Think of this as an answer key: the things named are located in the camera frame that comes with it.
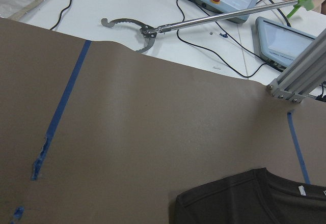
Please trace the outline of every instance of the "dark brown t-shirt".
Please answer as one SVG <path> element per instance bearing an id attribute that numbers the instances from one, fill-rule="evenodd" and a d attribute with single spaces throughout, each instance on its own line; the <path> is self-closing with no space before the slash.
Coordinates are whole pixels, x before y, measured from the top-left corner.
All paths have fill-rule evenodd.
<path id="1" fill-rule="evenodd" d="M 265 168 L 251 170 L 180 194 L 175 224 L 322 224 L 325 190 L 278 177 Z"/>

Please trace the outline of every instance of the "white table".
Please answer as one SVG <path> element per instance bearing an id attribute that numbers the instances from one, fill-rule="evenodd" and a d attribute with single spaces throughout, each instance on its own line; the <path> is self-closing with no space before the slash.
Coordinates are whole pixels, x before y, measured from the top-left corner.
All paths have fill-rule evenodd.
<path id="1" fill-rule="evenodd" d="M 20 21 L 49 29 L 56 23 L 59 12 L 68 3 L 69 0 L 45 0 L 41 5 L 26 13 Z M 179 0 L 179 3 L 184 10 L 186 20 L 206 16 L 191 2 Z M 284 13 L 289 13 L 291 8 L 283 8 Z M 277 10 L 270 10 L 252 14 L 244 24 L 234 24 L 227 20 L 219 21 L 219 23 L 243 46 L 257 53 L 257 46 L 253 43 L 256 38 L 255 20 L 258 16 L 284 22 Z M 101 25 L 102 18 L 108 18 L 109 21 L 117 18 L 132 18 L 156 27 L 179 22 L 182 20 L 182 15 L 176 6 L 176 0 L 73 0 L 71 8 L 64 13 L 61 23 L 55 30 L 93 41 L 119 42 L 133 50 L 143 47 L 144 39 L 138 31 L 138 26 L 119 24 L 109 29 Z M 318 36 L 326 28 L 326 16 L 300 9 L 290 19 L 290 23 L 298 30 Z M 262 64 L 262 61 L 241 49 L 231 38 L 222 37 L 220 33 L 223 31 L 215 23 L 180 30 L 180 36 L 185 40 L 213 49 L 240 73 L 251 75 Z M 145 54 L 222 75 L 242 78 L 215 54 L 179 41 L 176 31 L 158 34 L 154 46 Z M 263 66 L 250 79 L 267 85 L 279 74 L 275 69 Z M 320 90 L 313 91 L 312 94 L 318 95 Z"/>

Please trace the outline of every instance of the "blue tape line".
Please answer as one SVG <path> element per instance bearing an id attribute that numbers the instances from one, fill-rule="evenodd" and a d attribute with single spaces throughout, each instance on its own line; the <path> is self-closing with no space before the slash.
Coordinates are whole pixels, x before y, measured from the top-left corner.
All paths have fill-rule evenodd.
<path id="1" fill-rule="evenodd" d="M 15 210 L 15 213 L 14 213 L 14 218 L 15 219 L 21 219 L 23 213 L 24 213 L 24 207 L 23 206 L 19 206 L 17 207 L 17 209 Z"/>
<path id="2" fill-rule="evenodd" d="M 71 73 L 71 76 L 69 78 L 69 81 L 67 83 L 67 86 L 63 92 L 63 95 L 61 97 L 61 100 L 58 104 L 58 107 L 56 109 L 55 114 L 53 115 L 53 118 L 50 122 L 50 125 L 46 131 L 46 140 L 45 140 L 45 144 L 43 145 L 42 151 L 39 154 L 39 156 L 37 157 L 37 159 L 34 162 L 34 170 L 33 170 L 33 175 L 32 175 L 32 180 L 37 180 L 38 174 L 41 170 L 43 161 L 46 157 L 47 151 L 51 145 L 51 141 L 55 135 L 56 129 L 58 127 L 59 121 L 61 119 L 61 116 L 63 114 L 63 111 L 65 110 L 66 104 L 68 102 L 70 93 L 73 89 L 73 86 L 77 80 L 78 74 L 80 72 L 80 69 L 83 65 L 84 59 L 86 57 L 86 54 L 88 52 L 88 49 L 91 45 L 92 41 L 86 40 L 84 43 L 84 46 L 79 54 L 78 60 L 75 64 L 75 67 Z"/>
<path id="3" fill-rule="evenodd" d="M 287 121 L 289 123 L 289 127 L 290 127 L 290 131 L 291 131 L 294 147 L 295 147 L 296 154 L 297 154 L 297 157 L 298 157 L 298 160 L 299 160 L 299 163 L 300 163 L 302 174 L 304 175 L 305 183 L 310 184 L 308 171 L 307 171 L 305 161 L 304 161 L 304 158 L 303 158 L 302 153 L 301 153 L 299 141 L 297 139 L 295 129 L 294 129 L 294 124 L 293 124 L 293 119 L 292 119 L 292 111 L 287 113 Z"/>
<path id="4" fill-rule="evenodd" d="M 15 213 L 14 213 L 14 219 L 12 221 L 10 221 L 10 224 L 16 224 L 16 220 L 20 220 L 23 213 L 24 213 L 24 207 L 23 206 L 19 206 L 17 207 L 17 209 L 15 210 Z"/>

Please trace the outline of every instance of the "grabber jaw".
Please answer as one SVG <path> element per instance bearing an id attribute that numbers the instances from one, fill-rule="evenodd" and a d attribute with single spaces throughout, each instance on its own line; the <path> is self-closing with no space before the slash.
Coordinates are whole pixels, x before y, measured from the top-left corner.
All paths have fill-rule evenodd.
<path id="1" fill-rule="evenodd" d="M 304 7 L 307 11 L 314 9 L 314 3 L 312 0 L 297 0 L 297 4 L 294 5 L 294 9 L 286 16 L 287 18 L 291 18 L 293 14 L 300 8 Z"/>
<path id="2" fill-rule="evenodd" d="M 110 22 L 108 22 L 106 18 L 103 18 L 101 20 L 101 23 L 103 26 L 110 27 L 110 28 L 114 27 L 115 24 L 122 23 L 122 22 L 134 23 L 141 27 L 139 29 L 139 31 L 145 38 L 145 42 L 144 42 L 144 47 L 142 49 L 136 50 L 136 52 L 140 52 L 140 53 L 146 52 L 154 45 L 157 33 L 146 34 L 147 30 L 154 29 L 153 27 L 151 27 L 147 24 L 144 24 L 135 19 L 127 19 L 127 18 L 114 19 L 114 20 L 111 20 Z"/>

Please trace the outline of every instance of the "brown paper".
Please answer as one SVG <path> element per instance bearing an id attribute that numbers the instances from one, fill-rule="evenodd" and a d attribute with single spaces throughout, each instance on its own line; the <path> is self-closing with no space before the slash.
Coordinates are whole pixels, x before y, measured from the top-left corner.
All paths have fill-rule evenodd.
<path id="1" fill-rule="evenodd" d="M 303 182 L 287 122 L 293 109 L 311 182 L 325 185 L 324 103 L 275 99 L 257 82 L 114 42 L 92 42 L 31 181 L 84 40 L 0 23 L 1 223 L 17 206 L 21 223 L 172 223 L 176 195 L 225 176 L 267 167 Z"/>

